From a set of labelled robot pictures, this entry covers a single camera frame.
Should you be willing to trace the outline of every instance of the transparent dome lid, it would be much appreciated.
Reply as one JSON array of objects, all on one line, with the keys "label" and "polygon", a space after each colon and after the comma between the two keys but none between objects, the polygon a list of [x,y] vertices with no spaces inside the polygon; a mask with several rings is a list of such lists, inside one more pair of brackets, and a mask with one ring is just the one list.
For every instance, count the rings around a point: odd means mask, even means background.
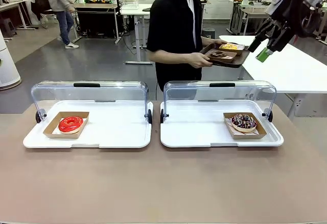
[{"label": "transparent dome lid", "polygon": [[[240,106],[258,107],[258,111],[266,119],[271,119],[272,105],[276,99],[276,88],[266,81],[195,81],[168,82],[163,91],[162,121],[169,120],[193,121],[199,120],[204,104],[224,104],[224,107],[239,111]],[[172,117],[170,108],[174,111],[194,108],[197,115],[185,114],[178,118]]]},{"label": "transparent dome lid", "polygon": [[60,102],[78,109],[80,104],[86,102],[103,104],[133,101],[134,108],[136,105],[140,107],[140,113],[145,119],[148,118],[148,87],[143,82],[43,81],[33,86],[31,94],[40,120],[45,120],[49,110]]}]

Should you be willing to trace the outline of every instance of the white tray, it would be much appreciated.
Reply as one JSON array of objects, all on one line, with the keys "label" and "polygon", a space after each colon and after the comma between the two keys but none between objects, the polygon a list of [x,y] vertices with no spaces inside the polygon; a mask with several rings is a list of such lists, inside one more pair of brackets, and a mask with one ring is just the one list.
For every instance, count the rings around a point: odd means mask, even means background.
[{"label": "white tray", "polygon": [[[153,112],[153,104],[148,103]],[[89,120],[78,139],[50,139],[44,129],[58,112],[90,112]],[[60,101],[47,112],[25,137],[28,148],[141,148],[150,143],[151,124],[146,121],[144,101]]]},{"label": "white tray", "polygon": [[[253,113],[267,135],[259,140],[234,140],[223,118],[228,112]],[[262,116],[259,105],[250,100],[167,101],[167,113],[160,135],[167,147],[280,146],[284,142],[276,127]]]}]

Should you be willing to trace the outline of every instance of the white table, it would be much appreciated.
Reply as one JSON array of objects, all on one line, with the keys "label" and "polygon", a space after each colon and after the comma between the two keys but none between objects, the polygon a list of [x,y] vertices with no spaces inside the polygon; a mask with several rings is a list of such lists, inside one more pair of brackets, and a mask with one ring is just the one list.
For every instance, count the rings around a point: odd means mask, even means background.
[{"label": "white table", "polygon": [[143,9],[151,8],[152,4],[139,4],[137,10],[125,10],[121,9],[121,14],[125,16],[134,16],[134,24],[135,24],[135,42],[136,42],[136,57],[137,61],[127,61],[126,64],[150,64],[152,62],[142,62],[141,61],[141,45],[139,44],[139,32],[138,25],[140,24],[138,18],[142,18],[142,33],[143,33],[143,44],[142,48],[147,47],[146,43],[146,35],[145,35],[145,16],[150,16],[149,11],[143,11]]},{"label": "white table", "polygon": [[325,27],[325,25],[327,23],[327,7],[323,7],[322,11],[323,11],[323,18],[322,18],[322,21],[321,21],[321,24],[320,24],[320,27],[319,27],[319,30],[318,30],[318,33],[317,33],[318,37],[316,39],[319,42],[327,45],[327,35],[326,35],[325,40],[321,39],[322,31],[323,31],[323,29],[324,29],[324,27]]},{"label": "white table", "polygon": [[267,15],[265,14],[265,10],[268,6],[266,5],[242,5],[241,3],[234,2],[233,0],[229,0],[229,2],[233,3],[233,9],[230,14],[229,27],[226,29],[231,34],[240,35],[241,29],[243,25],[243,21],[245,21],[245,28],[243,31],[243,35],[245,35],[248,20],[250,18],[253,19],[265,19]]},{"label": "white table", "polygon": [[23,3],[23,2],[26,2],[26,1],[29,1],[29,0],[22,0],[22,1],[17,1],[17,2],[11,2],[11,3],[8,3],[8,4],[5,4],[4,3],[2,6],[0,6],[0,12],[3,12],[3,11],[6,11],[6,10],[9,10],[9,9],[12,9],[12,8],[17,7],[18,8],[18,11],[19,11],[21,22],[22,22],[22,27],[17,28],[17,29],[18,30],[35,30],[35,28],[30,28],[30,27],[27,27],[26,26],[24,17],[22,15],[22,12],[21,12],[21,9],[20,9],[20,3]]},{"label": "white table", "polygon": [[[227,42],[250,45],[254,36],[220,36]],[[264,41],[254,53],[250,53],[243,64],[244,69],[254,80],[268,81],[278,93],[297,94],[288,117],[293,119],[306,94],[327,93],[327,66],[287,44],[281,52],[275,52],[261,63],[255,57],[267,45]]]}]

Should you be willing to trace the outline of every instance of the jeans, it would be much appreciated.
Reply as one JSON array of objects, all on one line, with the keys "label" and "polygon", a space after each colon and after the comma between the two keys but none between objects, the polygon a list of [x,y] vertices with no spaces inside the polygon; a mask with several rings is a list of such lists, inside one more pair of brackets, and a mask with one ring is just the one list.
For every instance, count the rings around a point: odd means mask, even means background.
[{"label": "jeans", "polygon": [[65,45],[68,45],[71,41],[69,40],[68,34],[74,25],[72,14],[67,11],[56,12],[57,19],[59,21],[60,36]]}]

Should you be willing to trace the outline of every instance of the floor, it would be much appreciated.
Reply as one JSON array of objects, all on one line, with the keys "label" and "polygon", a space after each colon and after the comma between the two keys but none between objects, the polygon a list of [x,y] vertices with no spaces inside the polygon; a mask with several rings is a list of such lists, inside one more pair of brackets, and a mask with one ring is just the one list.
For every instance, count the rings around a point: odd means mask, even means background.
[{"label": "floor", "polygon": [[[204,27],[216,29],[216,36],[227,35],[225,30],[228,23],[205,23]],[[124,37],[117,45],[114,39],[81,39],[77,42],[79,49],[63,48],[63,44],[56,40],[58,26],[50,25],[48,30],[39,29],[25,31],[26,37],[14,37],[8,48],[16,61],[22,84],[16,88],[0,92],[0,130],[4,129],[7,121],[14,120],[32,104],[30,96],[31,87],[41,81],[51,80],[111,80],[111,81],[143,81],[150,90],[149,99],[162,100],[162,93],[156,95],[156,76],[154,65],[126,65],[125,61],[136,60],[136,51],[131,49],[134,33]],[[313,39],[299,39],[295,44],[297,48],[327,64],[327,46]],[[142,60],[147,59],[147,52],[142,51]],[[236,80],[239,69],[212,67],[203,69],[204,80]],[[279,94],[276,104],[287,113],[292,101],[285,95]],[[309,118],[308,116],[327,117],[327,95],[308,95],[302,105],[300,116],[294,123],[306,134],[316,138],[318,147],[326,152],[327,144],[322,138],[327,137],[327,118]]]},{"label": "floor", "polygon": [[49,24],[47,29],[39,27],[37,30],[19,30],[12,40],[7,42],[8,50],[14,62],[27,57],[59,35],[58,24]]}]

